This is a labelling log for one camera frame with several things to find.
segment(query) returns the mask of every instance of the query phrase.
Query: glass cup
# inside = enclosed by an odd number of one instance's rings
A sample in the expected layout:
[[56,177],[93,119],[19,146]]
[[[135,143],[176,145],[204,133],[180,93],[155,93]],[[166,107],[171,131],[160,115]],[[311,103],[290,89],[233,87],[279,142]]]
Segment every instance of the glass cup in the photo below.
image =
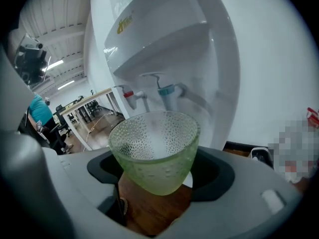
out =
[[177,190],[197,152],[200,127],[192,117],[171,111],[145,113],[118,124],[110,149],[125,173],[155,195]]

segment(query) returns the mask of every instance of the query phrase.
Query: desk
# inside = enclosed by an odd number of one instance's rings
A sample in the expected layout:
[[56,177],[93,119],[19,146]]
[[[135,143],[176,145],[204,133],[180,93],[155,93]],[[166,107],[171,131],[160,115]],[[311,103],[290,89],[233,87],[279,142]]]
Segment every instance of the desk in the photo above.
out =
[[81,108],[82,106],[85,106],[87,103],[95,100],[97,97],[102,96],[102,95],[106,95],[106,97],[108,98],[112,109],[114,111],[114,114],[117,116],[117,112],[115,110],[115,105],[112,102],[109,93],[111,93],[112,90],[111,88],[108,88],[106,90],[102,90],[99,93],[96,93],[95,95],[86,97],[84,99],[82,99],[80,102],[72,105],[71,107],[67,108],[66,110],[64,110],[63,112],[60,113],[60,115],[62,115],[65,119],[65,121],[68,123],[69,127],[71,128],[71,130],[73,131],[73,133],[75,134],[75,136],[80,140],[80,142],[86,147],[87,150],[92,150],[92,148],[87,144],[87,142],[82,138],[82,136],[79,134],[79,132],[76,130],[76,128],[74,127],[74,125],[72,124],[71,120],[69,119],[68,115],[72,112],[75,112],[76,115],[78,116],[79,122],[80,124],[86,129],[86,131],[89,133],[90,130],[89,128],[86,126],[86,124],[84,123],[82,117],[80,116],[79,112],[77,111],[79,108]]

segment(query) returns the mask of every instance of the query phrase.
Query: logo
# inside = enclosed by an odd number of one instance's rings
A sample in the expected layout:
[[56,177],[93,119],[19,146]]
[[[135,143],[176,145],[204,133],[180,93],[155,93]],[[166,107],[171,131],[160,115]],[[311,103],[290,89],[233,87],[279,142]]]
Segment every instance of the logo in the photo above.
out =
[[123,19],[123,20],[120,20],[120,22],[119,22],[119,28],[118,28],[118,34],[122,33],[122,32],[124,31],[124,29],[127,28],[128,25],[132,23],[132,21],[133,21],[132,15],[126,17],[126,18]]

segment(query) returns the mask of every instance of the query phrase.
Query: camera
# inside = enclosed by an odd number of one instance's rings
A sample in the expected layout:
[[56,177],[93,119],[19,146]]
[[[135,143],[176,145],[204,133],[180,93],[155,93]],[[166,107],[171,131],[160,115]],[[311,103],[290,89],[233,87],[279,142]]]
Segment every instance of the camera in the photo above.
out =
[[14,58],[14,67],[27,85],[42,82],[45,77],[46,51],[42,50],[43,44],[29,34],[21,40]]

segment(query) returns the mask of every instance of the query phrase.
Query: ceiling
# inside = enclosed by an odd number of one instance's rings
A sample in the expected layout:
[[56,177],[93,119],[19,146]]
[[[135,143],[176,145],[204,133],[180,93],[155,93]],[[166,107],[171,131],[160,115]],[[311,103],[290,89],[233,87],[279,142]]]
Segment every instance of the ceiling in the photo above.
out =
[[46,73],[45,81],[32,90],[46,97],[57,88],[85,77],[83,47],[90,0],[28,0],[20,12],[19,28],[9,34],[12,50],[16,50],[28,33],[43,44],[50,64],[63,60]]

